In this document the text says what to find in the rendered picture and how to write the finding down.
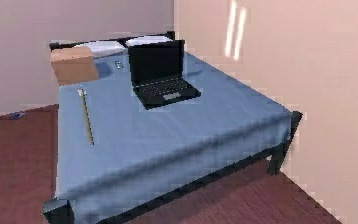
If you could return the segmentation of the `blue bed with black frame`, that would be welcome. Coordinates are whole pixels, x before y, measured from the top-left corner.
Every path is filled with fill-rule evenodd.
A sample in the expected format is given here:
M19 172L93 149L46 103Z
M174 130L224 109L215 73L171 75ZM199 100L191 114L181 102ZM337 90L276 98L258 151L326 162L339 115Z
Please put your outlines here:
M264 158L269 174L280 171L301 112L189 53L183 78L201 96L146 110L131 83L129 39L121 41L125 51L95 60L98 80L59 89L56 190L43 205L48 224L124 224Z

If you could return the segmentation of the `black laptop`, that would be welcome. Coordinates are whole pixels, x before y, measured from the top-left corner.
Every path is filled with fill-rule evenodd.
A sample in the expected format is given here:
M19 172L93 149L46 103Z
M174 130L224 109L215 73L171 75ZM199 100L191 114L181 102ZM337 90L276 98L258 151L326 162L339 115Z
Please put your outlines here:
M128 48L131 83L146 110L201 96L183 78L184 40Z

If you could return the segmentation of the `brown cardboard carton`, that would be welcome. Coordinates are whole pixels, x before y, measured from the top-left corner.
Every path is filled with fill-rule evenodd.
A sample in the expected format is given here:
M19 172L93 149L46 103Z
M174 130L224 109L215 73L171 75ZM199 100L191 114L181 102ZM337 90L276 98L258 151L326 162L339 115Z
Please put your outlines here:
M60 86L99 79L92 51L88 47L55 49L50 63Z

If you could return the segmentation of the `white pillow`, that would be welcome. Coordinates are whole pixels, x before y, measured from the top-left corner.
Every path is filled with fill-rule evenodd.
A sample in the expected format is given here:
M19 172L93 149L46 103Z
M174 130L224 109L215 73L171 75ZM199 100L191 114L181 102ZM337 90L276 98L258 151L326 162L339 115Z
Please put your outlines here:
M125 42L127 47L143 45L143 44L153 44L153 43L162 43L170 42L171 39L166 36L141 36L129 39Z
M126 48L117 41L88 42L84 43L83 46L88 47L95 58L118 54L126 50Z

